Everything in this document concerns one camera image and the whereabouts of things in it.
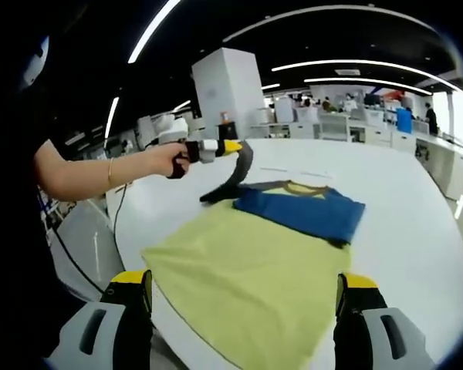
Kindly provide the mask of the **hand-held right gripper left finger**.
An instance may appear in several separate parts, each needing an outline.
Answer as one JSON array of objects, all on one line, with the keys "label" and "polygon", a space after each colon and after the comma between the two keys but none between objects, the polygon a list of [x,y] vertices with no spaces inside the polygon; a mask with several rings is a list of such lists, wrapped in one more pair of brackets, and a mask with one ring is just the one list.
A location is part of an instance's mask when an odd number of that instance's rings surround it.
[{"label": "hand-held right gripper left finger", "polygon": [[51,369],[149,369],[151,271],[124,271],[62,328]]}]

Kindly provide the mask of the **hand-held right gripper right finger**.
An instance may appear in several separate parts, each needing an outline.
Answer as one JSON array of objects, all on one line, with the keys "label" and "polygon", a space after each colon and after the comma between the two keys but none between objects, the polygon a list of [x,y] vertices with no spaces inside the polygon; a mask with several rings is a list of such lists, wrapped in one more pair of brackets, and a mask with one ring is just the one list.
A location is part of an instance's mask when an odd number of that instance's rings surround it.
[{"label": "hand-held right gripper right finger", "polygon": [[387,306],[377,284],[340,273],[333,331],[336,369],[433,369],[425,336],[400,309]]}]

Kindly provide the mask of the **person's left hand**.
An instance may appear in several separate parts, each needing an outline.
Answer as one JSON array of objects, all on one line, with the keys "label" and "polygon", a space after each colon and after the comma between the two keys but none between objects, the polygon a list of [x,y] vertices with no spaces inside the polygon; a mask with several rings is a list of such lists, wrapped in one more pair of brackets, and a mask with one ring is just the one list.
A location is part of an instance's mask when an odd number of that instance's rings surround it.
[{"label": "person's left hand", "polygon": [[150,152],[153,174],[176,180],[188,172],[190,158],[183,143],[167,143],[156,146]]}]

